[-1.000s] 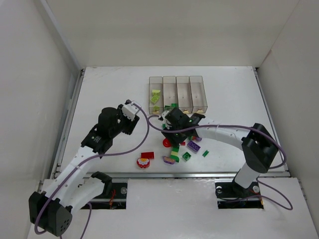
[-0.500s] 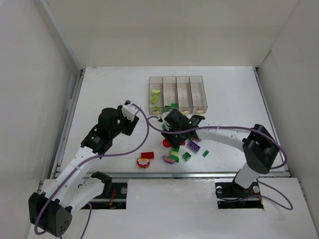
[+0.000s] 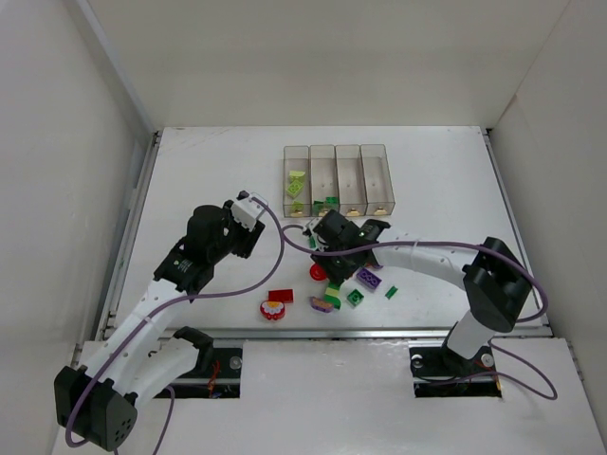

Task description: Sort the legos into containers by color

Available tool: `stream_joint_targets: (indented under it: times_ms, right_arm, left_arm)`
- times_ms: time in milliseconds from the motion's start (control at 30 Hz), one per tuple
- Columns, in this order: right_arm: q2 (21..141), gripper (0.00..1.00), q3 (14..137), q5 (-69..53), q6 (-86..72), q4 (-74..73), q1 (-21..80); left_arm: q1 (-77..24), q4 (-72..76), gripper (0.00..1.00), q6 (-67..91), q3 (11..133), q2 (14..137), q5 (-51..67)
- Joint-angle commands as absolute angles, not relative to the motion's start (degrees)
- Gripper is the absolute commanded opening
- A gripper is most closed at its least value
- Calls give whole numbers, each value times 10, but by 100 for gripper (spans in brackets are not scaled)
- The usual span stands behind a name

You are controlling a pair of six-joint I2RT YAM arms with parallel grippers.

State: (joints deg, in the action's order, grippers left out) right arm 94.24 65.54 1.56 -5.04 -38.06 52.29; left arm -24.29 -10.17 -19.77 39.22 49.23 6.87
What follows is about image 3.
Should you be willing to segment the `green lime tall stack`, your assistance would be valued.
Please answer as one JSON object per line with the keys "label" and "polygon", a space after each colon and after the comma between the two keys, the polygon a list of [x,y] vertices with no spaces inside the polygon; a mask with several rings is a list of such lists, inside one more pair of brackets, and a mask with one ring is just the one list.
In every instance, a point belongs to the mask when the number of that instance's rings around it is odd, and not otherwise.
{"label": "green lime tall stack", "polygon": [[341,308],[340,286],[330,282],[324,291],[323,300],[331,304],[336,311]]}

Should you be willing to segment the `red rectangular brick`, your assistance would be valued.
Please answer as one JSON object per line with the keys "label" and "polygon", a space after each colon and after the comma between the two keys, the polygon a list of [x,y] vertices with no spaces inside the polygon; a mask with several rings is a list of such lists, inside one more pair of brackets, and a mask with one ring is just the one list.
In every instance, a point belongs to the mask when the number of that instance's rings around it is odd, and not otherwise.
{"label": "red rectangular brick", "polygon": [[281,303],[292,303],[294,301],[294,291],[292,289],[273,289],[267,293],[269,301]]}

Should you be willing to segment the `lime arch green brick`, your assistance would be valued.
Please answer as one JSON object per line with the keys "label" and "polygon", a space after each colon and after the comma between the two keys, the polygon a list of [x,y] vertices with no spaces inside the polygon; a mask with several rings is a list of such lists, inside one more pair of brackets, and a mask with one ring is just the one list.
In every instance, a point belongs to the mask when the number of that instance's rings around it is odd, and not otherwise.
{"label": "lime arch green brick", "polygon": [[291,199],[297,198],[304,190],[304,183],[302,181],[289,182],[285,188],[285,193]]}

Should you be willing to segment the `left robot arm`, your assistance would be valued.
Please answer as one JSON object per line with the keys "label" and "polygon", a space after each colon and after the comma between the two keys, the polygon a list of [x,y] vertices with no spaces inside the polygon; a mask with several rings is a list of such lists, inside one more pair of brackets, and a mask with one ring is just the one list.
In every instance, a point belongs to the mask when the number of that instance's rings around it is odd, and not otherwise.
{"label": "left robot arm", "polygon": [[156,268],[130,315],[82,366],[64,367],[55,377],[56,416],[68,446],[116,452],[142,407],[182,374],[208,368],[212,337],[182,327],[165,346],[159,340],[179,314],[204,299],[201,291],[222,260],[250,256],[266,210],[259,195],[244,192],[221,207],[193,211],[185,235]]}

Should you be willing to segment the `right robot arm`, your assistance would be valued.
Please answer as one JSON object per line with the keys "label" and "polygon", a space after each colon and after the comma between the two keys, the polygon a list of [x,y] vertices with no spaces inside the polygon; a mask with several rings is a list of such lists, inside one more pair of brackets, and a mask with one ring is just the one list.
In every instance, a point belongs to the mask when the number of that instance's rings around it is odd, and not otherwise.
{"label": "right robot arm", "polygon": [[456,359],[471,360],[493,336],[511,332],[532,290],[516,257],[493,237],[480,245],[449,246],[380,220],[359,226],[335,210],[309,222],[304,234],[315,241],[311,258],[331,282],[341,284],[371,264],[418,272],[463,290],[469,310],[442,347]]}

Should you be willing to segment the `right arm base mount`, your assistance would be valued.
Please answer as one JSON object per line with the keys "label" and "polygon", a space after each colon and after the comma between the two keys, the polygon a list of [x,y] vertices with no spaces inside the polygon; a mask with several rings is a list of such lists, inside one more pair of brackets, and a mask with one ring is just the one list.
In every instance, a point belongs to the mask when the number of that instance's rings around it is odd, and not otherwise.
{"label": "right arm base mount", "polygon": [[499,381],[492,375],[492,350],[483,346],[472,359],[464,359],[437,346],[409,350],[416,398],[501,398]]}

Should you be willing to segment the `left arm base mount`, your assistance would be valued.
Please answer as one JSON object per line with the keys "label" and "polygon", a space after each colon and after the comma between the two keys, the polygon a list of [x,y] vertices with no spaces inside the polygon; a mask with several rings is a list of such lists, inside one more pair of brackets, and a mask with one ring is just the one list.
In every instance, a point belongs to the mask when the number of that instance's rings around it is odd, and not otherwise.
{"label": "left arm base mount", "polygon": [[235,399],[240,397],[243,349],[215,348],[211,363],[204,370],[179,376],[170,386],[177,399]]}

